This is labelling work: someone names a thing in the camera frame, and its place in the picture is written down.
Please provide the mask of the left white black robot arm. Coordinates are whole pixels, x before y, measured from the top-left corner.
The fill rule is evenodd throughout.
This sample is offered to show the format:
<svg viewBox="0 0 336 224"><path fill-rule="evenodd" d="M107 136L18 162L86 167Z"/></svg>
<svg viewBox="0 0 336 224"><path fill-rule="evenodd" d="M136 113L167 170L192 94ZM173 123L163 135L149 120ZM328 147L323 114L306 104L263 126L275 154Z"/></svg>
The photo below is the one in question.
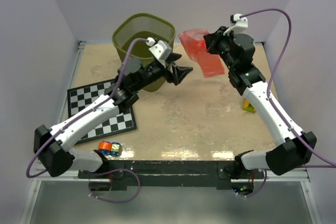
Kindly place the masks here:
<svg viewBox="0 0 336 224"><path fill-rule="evenodd" d="M79 151L73 146L87 133L106 120L123 113L138 100L138 91L157 79L179 85L192 72L192 67L180 67L175 62L181 55L171 53L163 65L157 59L143 66L137 57L127 55L116 80L91 105L62 123L35 130L34 152L51 177L70 169L86 170L97 178L108 174L106 158L98 151Z"/></svg>

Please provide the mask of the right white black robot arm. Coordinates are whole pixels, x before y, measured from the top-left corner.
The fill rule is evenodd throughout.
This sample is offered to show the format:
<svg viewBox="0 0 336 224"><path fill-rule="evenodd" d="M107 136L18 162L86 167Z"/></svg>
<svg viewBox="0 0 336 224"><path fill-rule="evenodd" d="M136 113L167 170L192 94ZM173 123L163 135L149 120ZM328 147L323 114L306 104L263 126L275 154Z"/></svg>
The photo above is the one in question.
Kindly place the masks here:
<svg viewBox="0 0 336 224"><path fill-rule="evenodd" d="M235 156L234 173L246 178L253 169L267 169L280 176L310 161L317 138L305 132L272 98L264 75L253 64L254 40L246 34L224 33L225 27L204 36L206 51L219 55L229 70L231 85L256 110L266 125L275 148L246 151Z"/></svg>

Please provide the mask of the red plastic trash bag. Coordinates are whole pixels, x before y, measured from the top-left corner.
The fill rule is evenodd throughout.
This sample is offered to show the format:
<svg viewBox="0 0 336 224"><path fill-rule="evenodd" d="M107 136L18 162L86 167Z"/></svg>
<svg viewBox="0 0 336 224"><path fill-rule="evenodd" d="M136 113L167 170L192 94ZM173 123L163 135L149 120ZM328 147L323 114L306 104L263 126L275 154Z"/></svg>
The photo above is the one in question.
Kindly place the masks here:
<svg viewBox="0 0 336 224"><path fill-rule="evenodd" d="M220 57L206 51L204 36L208 34L207 29L195 28L183 31L178 35L186 54L200 66L204 78L225 74Z"/></svg>

